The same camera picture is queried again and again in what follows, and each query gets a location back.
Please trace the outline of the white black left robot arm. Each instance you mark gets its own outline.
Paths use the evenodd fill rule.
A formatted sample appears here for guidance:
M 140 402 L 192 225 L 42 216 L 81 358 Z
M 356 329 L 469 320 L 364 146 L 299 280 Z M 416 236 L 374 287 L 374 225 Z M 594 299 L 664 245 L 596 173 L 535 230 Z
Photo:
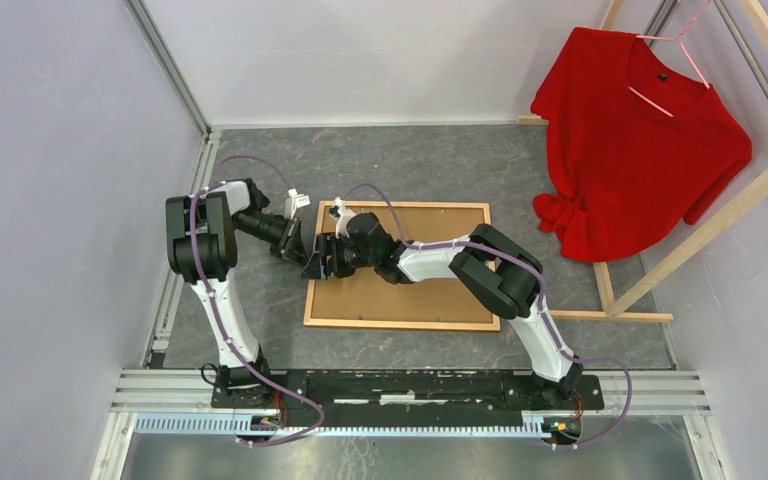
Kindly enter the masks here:
M 267 243 L 278 259 L 305 266 L 309 257 L 297 212 L 310 205 L 310 198 L 294 188 L 287 195 L 282 215 L 266 213 L 270 200 L 244 178 L 171 197 L 164 205 L 168 263 L 202 302 L 217 343 L 219 364 L 210 384 L 255 408 L 272 399 L 274 381 L 234 286 L 236 233 Z

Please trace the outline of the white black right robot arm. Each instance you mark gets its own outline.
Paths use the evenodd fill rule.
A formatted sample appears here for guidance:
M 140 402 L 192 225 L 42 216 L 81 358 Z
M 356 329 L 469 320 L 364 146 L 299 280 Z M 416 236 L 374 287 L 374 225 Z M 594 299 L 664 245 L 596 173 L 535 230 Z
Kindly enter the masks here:
M 545 405 L 562 408 L 577 396 L 582 363 L 549 311 L 542 267 L 501 231 L 482 223 L 467 235 L 427 243 L 395 239 L 371 212 L 334 205 L 329 214 L 336 230 L 315 238 L 303 278 L 346 278 L 370 268 L 393 285 L 457 279 L 486 310 L 511 324 Z

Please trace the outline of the wooden clothes rack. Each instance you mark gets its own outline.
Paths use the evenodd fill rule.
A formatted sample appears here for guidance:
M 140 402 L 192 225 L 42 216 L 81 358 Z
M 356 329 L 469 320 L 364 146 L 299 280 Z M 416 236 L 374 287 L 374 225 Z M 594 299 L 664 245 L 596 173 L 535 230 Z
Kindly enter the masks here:
M 746 36 L 741 31 L 739 24 L 729 9 L 728 3 L 726 1 L 715 1 L 713 5 L 726 24 L 728 31 L 768 102 L 768 75 L 754 54 Z M 747 21 L 768 55 L 768 13 L 764 6 L 760 1 L 739 1 L 737 5 L 746 16 Z M 608 265 L 605 262 L 597 262 L 593 265 L 593 272 L 601 308 L 596 311 L 553 310 L 551 314 L 554 318 L 563 320 L 657 324 L 671 322 L 673 316 L 669 313 L 631 312 L 629 309 L 634 303 L 649 294 L 660 282 L 674 273 L 686 261 L 700 252 L 718 235 L 724 233 L 737 220 L 749 213 L 767 197 L 768 167 L 620 297 L 614 295 Z

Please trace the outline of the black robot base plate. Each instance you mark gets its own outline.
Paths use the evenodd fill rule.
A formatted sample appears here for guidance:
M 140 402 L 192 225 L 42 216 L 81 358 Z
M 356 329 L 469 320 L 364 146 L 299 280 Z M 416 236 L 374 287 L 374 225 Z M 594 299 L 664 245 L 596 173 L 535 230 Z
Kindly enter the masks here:
M 267 392 L 222 395 L 217 409 L 271 409 L 280 425 L 308 427 L 519 426 L 524 412 L 574 415 L 605 407 L 599 379 L 584 375 L 562 398 L 530 371 L 273 370 Z

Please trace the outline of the aluminium rail frame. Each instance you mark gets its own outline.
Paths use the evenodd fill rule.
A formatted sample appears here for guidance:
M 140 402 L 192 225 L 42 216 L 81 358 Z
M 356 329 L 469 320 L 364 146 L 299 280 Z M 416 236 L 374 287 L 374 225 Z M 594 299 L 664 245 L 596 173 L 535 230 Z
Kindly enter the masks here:
M 230 392 L 124 370 L 91 475 L 164 479 L 728 479 L 698 374 L 590 370 L 550 405 L 527 371 L 290 369 Z

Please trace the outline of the red t-shirt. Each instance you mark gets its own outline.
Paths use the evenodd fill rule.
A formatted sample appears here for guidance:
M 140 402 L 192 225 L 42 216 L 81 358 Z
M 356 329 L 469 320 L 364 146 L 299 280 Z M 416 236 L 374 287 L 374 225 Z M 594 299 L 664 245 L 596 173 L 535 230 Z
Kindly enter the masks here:
M 573 29 L 531 109 L 548 123 L 554 187 L 533 201 L 539 227 L 580 262 L 636 255 L 696 223 L 752 159 L 715 88 L 633 33 Z

